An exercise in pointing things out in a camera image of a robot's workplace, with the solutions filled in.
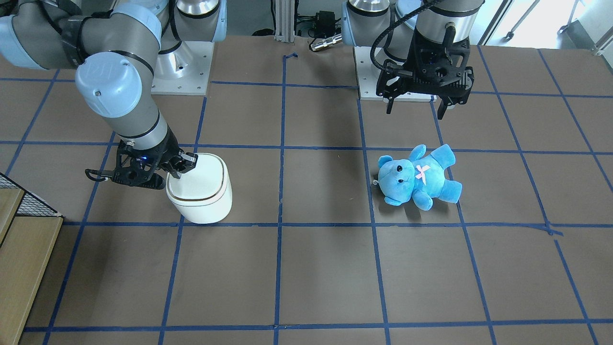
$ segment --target metal base plate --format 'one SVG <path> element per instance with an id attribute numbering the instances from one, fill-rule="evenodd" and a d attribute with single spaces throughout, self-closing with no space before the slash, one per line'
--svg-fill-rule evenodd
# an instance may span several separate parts
<path id="1" fill-rule="evenodd" d="M 360 99 L 367 101 L 380 101 L 383 97 L 376 94 L 377 80 L 379 79 L 379 69 L 370 61 L 370 47 L 354 47 L 354 57 L 356 59 L 357 81 L 360 85 Z M 430 102 L 432 95 L 423 93 L 405 93 L 398 96 L 395 102 Z"/>
<path id="2" fill-rule="evenodd" d="M 193 64 L 197 66 L 197 72 L 186 74 L 178 79 L 160 79 L 153 78 L 151 85 L 152 95 L 191 95 L 205 96 L 207 94 L 208 77 L 211 72 L 211 63 L 213 62 L 213 47 L 212 42 L 184 42 L 192 50 L 195 61 Z"/>

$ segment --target pink ribbon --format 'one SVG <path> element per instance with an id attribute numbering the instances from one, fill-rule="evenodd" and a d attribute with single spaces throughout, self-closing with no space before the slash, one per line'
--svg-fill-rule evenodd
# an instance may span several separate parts
<path id="1" fill-rule="evenodd" d="M 416 166 L 417 170 L 419 171 L 419 174 L 415 175 L 415 178 L 418 180 L 423 180 L 424 181 L 424 185 L 425 184 L 425 172 L 426 170 L 430 169 L 429 165 L 424 165 L 424 167 L 422 168 L 421 165 Z"/>

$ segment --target white container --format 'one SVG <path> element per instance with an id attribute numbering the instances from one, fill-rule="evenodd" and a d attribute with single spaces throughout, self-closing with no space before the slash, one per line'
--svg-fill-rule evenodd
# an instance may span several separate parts
<path id="1" fill-rule="evenodd" d="M 196 167 L 176 179 L 168 174 L 166 195 L 192 223 L 216 223 L 232 208 L 232 186 L 226 163 L 211 153 L 197 153 Z"/>

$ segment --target stuffed animal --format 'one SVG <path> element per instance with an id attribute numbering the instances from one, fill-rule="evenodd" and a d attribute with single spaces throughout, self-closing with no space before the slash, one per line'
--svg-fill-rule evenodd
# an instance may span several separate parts
<path id="1" fill-rule="evenodd" d="M 417 146 L 408 160 L 379 158 L 379 176 L 373 183 L 381 188 L 386 203 L 399 206 L 413 198 L 417 207 L 427 211 L 432 208 L 432 198 L 458 202 L 462 184 L 444 175 L 444 170 L 455 163 L 451 148 L 445 144 L 424 157 L 425 150 L 425 145 Z"/>

